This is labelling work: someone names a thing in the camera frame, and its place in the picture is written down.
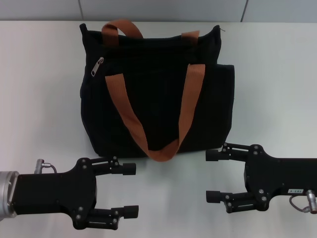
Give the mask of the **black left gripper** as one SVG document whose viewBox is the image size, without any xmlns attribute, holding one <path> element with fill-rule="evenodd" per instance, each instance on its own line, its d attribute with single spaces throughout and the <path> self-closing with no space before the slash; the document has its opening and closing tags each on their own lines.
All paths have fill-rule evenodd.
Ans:
<svg viewBox="0 0 317 238">
<path fill-rule="evenodd" d="M 136 219 L 139 206 L 94 209 L 96 176 L 136 174 L 135 163 L 120 164 L 116 156 L 81 158 L 64 173 L 19 175 L 12 206 L 17 215 L 64 213 L 75 229 L 118 229 L 120 218 Z"/>
</svg>

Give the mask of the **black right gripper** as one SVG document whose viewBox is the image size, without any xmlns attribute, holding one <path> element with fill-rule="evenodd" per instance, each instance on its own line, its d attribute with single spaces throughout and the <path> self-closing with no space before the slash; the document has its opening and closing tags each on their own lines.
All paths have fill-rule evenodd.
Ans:
<svg viewBox="0 0 317 238">
<path fill-rule="evenodd" d="M 275 158 L 260 145 L 225 142 L 220 150 L 206 151 L 206 161 L 233 160 L 246 162 L 248 192 L 206 191 L 207 203 L 223 202 L 227 213 L 266 211 L 276 196 L 305 196 L 309 211 L 317 211 L 317 160 L 313 158 Z"/>
</svg>

